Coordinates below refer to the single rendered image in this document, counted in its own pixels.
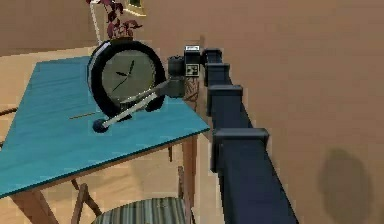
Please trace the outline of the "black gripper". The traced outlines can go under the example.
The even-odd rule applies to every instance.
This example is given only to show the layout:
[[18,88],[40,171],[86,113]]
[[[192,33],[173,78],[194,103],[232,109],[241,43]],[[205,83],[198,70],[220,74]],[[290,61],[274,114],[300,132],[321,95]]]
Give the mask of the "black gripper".
[[168,80],[166,82],[162,82],[151,89],[121,101],[121,104],[126,104],[138,100],[133,106],[119,112],[112,118],[94,121],[92,126],[93,130],[96,133],[106,132],[111,125],[143,109],[151,101],[156,99],[160,93],[171,98],[182,98],[185,95],[185,63],[183,56],[176,55],[168,58]]

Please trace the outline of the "black round alarm clock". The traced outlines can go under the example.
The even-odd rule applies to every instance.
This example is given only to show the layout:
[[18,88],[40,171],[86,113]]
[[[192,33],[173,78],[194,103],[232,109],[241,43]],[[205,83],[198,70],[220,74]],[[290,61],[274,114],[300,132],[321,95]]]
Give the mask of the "black round alarm clock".
[[132,107],[131,96],[143,93],[166,80],[155,51],[129,38],[104,41],[90,56],[87,66],[90,91],[100,110],[109,118]]

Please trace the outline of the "dark red houseplant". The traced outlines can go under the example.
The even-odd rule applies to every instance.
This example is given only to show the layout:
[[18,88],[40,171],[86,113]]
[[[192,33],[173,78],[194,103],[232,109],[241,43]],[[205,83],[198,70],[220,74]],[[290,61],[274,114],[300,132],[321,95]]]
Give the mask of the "dark red houseplant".
[[95,5],[102,5],[107,14],[106,34],[109,39],[117,39],[120,37],[132,39],[134,30],[142,27],[142,25],[134,19],[125,21],[120,19],[125,12],[125,8],[121,2],[117,2],[116,0],[97,0]]

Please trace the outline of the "striped seat wooden chair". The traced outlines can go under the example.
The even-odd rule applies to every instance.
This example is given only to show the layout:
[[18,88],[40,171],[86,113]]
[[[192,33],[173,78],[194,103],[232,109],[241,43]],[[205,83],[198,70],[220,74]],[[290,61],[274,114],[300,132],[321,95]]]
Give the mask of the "striped seat wooden chair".
[[178,196],[150,198],[128,203],[102,212],[91,197],[88,185],[71,181],[78,191],[70,224],[80,224],[82,210],[87,205],[96,218],[91,224],[196,224],[185,172],[178,167]]

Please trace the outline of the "brown pencil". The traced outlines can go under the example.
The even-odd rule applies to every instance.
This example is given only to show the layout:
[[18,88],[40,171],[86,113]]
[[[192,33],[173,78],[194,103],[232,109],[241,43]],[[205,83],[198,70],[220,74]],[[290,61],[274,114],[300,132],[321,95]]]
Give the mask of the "brown pencil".
[[78,119],[78,118],[82,118],[82,117],[86,117],[86,116],[92,116],[94,114],[96,114],[96,112],[90,112],[90,113],[85,113],[85,114],[80,114],[80,115],[72,116],[72,117],[69,117],[69,119],[70,120]]

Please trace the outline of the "blue top wooden table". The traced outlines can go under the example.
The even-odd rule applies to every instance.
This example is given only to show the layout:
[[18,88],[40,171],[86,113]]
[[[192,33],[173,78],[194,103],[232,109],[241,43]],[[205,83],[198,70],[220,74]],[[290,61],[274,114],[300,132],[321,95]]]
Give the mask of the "blue top wooden table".
[[[133,159],[192,142],[209,126],[181,99],[151,113],[92,130],[103,114],[86,82],[87,56],[36,64],[0,150],[0,199],[11,197],[32,224],[58,224],[41,190]],[[96,112],[70,120],[69,117]]]

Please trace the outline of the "yellow framed picture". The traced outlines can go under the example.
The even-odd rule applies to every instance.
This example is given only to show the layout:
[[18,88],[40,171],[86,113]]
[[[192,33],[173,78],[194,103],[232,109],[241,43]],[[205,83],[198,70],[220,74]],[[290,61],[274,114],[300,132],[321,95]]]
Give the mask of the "yellow framed picture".
[[125,11],[137,17],[146,16],[143,0],[125,0]]

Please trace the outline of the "white thin post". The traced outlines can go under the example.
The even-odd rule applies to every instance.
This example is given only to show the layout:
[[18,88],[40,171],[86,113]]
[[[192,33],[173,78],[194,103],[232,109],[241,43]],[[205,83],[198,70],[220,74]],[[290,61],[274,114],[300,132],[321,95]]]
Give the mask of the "white thin post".
[[90,0],[89,8],[90,8],[90,13],[91,13],[92,21],[93,21],[93,26],[94,26],[94,30],[95,30],[95,35],[96,35],[97,43],[98,43],[98,45],[101,45],[102,40],[101,40],[100,31],[99,31],[99,28],[98,28],[96,14],[95,14],[95,10],[94,10],[94,5],[96,3],[97,3],[97,0]]

